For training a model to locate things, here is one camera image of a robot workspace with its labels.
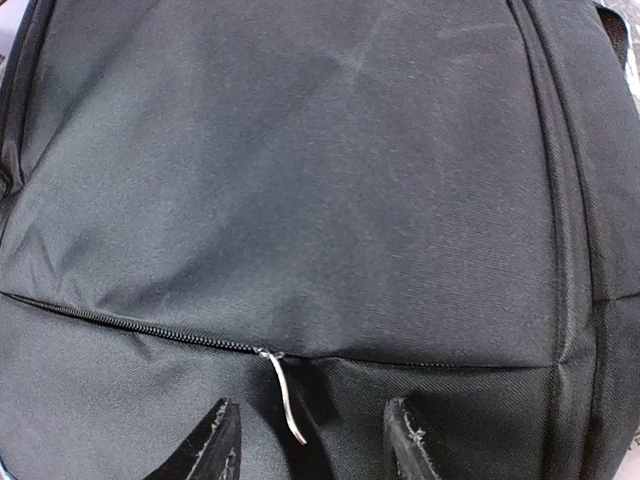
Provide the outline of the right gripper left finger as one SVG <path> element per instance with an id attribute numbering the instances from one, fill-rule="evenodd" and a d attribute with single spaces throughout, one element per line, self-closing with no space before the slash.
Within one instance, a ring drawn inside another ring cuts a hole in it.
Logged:
<path id="1" fill-rule="evenodd" d="M 222 398 L 145 480 L 238 480 L 240 469 L 240 407 Z"/>

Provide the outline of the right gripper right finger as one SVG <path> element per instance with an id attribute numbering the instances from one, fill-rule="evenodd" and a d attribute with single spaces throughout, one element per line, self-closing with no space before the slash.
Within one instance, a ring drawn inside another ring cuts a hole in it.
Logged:
<path id="1" fill-rule="evenodd" d="M 425 445 L 426 430 L 418 425 L 404 398 L 389 400 L 383 415 L 386 479 L 440 478 Z"/>

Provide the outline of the black student bag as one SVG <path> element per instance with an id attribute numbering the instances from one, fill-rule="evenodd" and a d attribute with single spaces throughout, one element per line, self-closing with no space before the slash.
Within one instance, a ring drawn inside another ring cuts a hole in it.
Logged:
<path id="1" fill-rule="evenodd" d="M 1 84 L 1 475 L 611 479 L 639 115 L 597 1 L 31 1 Z"/>

